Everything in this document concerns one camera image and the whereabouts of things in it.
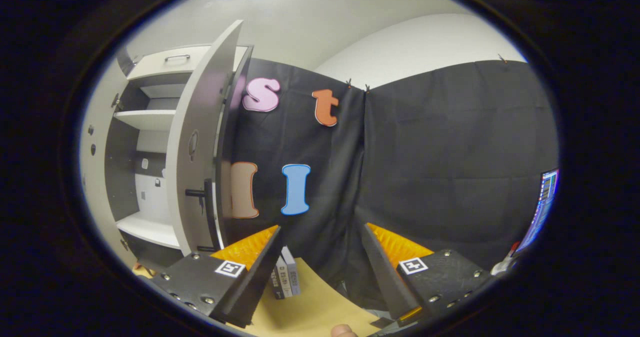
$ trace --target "book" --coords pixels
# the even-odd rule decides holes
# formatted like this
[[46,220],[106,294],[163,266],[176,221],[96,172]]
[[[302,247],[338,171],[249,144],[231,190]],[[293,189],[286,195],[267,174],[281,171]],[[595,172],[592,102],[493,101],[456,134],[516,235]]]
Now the book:
[[298,280],[298,267],[296,266],[296,260],[293,259],[293,255],[288,246],[282,247],[282,259],[286,264],[288,270],[288,284],[291,286],[291,294],[293,296],[300,294],[300,282]]
[[273,294],[276,296],[276,299],[284,299],[284,291],[282,290],[276,267],[273,267],[271,271],[271,286],[273,287]]
[[278,269],[279,282],[282,287],[284,297],[290,298],[293,294],[291,293],[291,285],[289,283],[289,272],[287,270],[287,264],[282,259],[282,256],[278,257],[276,268]]

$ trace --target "screen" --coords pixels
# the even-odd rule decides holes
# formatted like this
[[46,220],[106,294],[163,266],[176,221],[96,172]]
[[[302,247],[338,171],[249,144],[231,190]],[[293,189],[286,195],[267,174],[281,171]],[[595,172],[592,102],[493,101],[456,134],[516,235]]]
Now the screen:
[[514,253],[527,248],[527,246],[530,245],[531,242],[533,242],[538,236],[542,225],[547,219],[547,215],[549,214],[549,210],[551,209],[551,204],[553,204],[554,202],[557,184],[558,169],[542,173],[540,182],[540,196],[537,200],[537,207],[535,208],[533,220],[531,221],[531,225],[529,226],[526,235],[522,239],[522,242],[520,242],[518,249],[516,249]]

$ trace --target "pink letter s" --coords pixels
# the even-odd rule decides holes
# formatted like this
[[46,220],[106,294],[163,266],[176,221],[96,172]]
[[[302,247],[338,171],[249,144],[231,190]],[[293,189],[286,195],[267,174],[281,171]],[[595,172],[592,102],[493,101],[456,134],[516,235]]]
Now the pink letter s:
[[274,91],[280,90],[280,84],[275,79],[254,78],[247,84],[249,93],[242,98],[245,110],[269,112],[278,107],[278,95]]

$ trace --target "drawer handle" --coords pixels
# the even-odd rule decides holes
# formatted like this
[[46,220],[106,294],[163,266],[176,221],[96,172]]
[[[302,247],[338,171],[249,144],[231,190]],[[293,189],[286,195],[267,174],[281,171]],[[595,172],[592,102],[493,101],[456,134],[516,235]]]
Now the drawer handle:
[[189,54],[176,54],[175,56],[165,57],[164,61],[167,62],[169,59],[174,59],[176,57],[185,57],[185,59],[190,59],[191,56]]

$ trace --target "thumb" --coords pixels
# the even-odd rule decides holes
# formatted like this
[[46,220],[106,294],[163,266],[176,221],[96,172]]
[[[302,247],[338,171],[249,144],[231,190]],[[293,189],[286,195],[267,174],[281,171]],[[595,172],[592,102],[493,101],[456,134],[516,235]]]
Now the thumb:
[[331,329],[331,337],[358,337],[358,335],[352,331],[349,325],[338,324]]

